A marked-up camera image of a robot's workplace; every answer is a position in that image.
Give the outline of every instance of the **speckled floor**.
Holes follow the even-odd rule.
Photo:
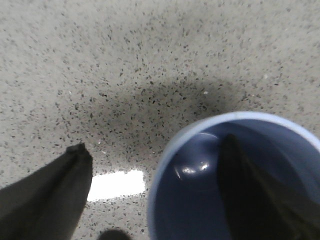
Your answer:
[[[88,202],[73,240],[147,240],[148,188],[182,127],[252,110],[320,137],[319,13],[318,0],[2,1],[0,187],[85,142],[94,175],[143,171],[146,191]]]

